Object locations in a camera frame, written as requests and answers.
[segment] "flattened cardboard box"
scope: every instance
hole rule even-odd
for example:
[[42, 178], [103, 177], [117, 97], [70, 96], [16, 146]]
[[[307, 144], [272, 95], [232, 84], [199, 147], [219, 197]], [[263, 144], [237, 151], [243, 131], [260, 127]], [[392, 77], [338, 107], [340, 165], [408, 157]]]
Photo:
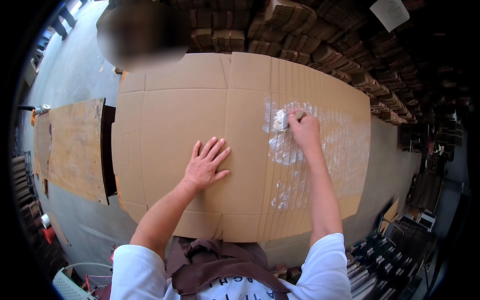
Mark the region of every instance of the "flattened cardboard box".
[[112, 125], [114, 172], [125, 209], [139, 222], [182, 179], [192, 147], [212, 136], [232, 152], [232, 173], [199, 193], [174, 232], [229, 242], [311, 230], [307, 165], [273, 116], [305, 107], [321, 123], [342, 217], [357, 212], [370, 150], [370, 100], [312, 68], [252, 53], [187, 54], [169, 72], [129, 73]]

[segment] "concrete floor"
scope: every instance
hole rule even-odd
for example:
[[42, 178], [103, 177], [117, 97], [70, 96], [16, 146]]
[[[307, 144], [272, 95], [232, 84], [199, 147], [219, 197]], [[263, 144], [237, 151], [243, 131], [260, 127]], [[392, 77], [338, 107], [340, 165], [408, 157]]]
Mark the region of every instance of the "concrete floor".
[[[107, 1], [90, 1], [78, 12], [72, 10], [78, 23], [70, 29], [65, 41], [55, 34], [47, 46], [38, 76], [25, 101], [26, 105], [49, 104], [52, 108], [105, 97], [107, 105], [115, 106], [120, 76], [101, 55], [96, 44], [95, 23]], [[32, 151], [33, 127], [30, 116], [20, 113], [17, 128], [18, 151]], [[376, 225], [381, 210], [400, 197], [403, 208], [410, 181], [420, 166], [420, 154], [404, 153], [397, 148], [397, 127], [372, 117], [370, 160], [358, 212], [344, 220], [345, 245], [365, 237]], [[53, 184], [48, 186], [48, 198], [41, 192], [41, 182], [35, 182], [45, 212], [53, 211], [71, 246], [63, 247], [69, 263], [110, 263], [113, 244], [128, 243], [136, 223], [122, 211], [116, 196], [105, 206], [71, 194]], [[269, 264], [301, 265], [309, 248], [309, 234], [263, 242]], [[78, 268], [92, 274], [95, 269]]]

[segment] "white t-shirt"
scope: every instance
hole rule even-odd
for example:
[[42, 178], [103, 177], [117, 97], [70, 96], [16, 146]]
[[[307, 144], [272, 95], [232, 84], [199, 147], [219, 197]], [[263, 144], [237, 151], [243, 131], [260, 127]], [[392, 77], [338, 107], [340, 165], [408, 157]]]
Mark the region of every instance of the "white t-shirt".
[[[296, 285], [279, 279], [291, 290], [288, 299], [352, 299], [347, 277], [343, 234], [334, 233], [318, 240], [302, 265]], [[180, 300], [167, 279], [160, 256], [137, 245], [122, 245], [113, 254], [112, 300]], [[230, 276], [217, 279], [197, 293], [200, 300], [271, 300], [274, 295], [254, 279]]]

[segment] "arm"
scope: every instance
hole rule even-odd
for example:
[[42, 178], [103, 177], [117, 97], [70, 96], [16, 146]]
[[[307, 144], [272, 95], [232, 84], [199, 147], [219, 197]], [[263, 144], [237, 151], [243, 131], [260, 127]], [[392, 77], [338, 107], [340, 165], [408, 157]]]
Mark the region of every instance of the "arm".
[[199, 154], [201, 143], [197, 141], [193, 147], [192, 158], [185, 170], [185, 177], [171, 192], [148, 210], [140, 220], [130, 244], [147, 247], [165, 259], [167, 242], [190, 201], [199, 190], [225, 178], [230, 173], [229, 170], [216, 173], [218, 165], [230, 154], [230, 148], [227, 148], [215, 157], [225, 144], [225, 140], [216, 142], [216, 137], [211, 138]]
[[308, 166], [310, 193], [308, 195], [312, 212], [312, 236], [310, 247], [322, 237], [332, 233], [343, 233], [342, 215], [336, 197], [335, 188], [320, 144], [320, 123], [307, 112], [300, 121], [293, 115], [288, 116], [288, 123], [293, 131], [293, 138], [303, 152]]

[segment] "brown apron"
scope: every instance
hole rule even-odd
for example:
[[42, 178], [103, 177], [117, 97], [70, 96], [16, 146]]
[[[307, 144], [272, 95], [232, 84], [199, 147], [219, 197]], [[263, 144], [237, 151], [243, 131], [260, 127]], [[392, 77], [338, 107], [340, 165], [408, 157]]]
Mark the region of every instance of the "brown apron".
[[270, 288], [276, 300], [288, 300], [290, 290], [267, 270], [267, 257], [257, 243], [173, 237], [167, 278], [172, 277], [181, 300], [197, 299], [197, 292], [227, 276], [255, 279]]

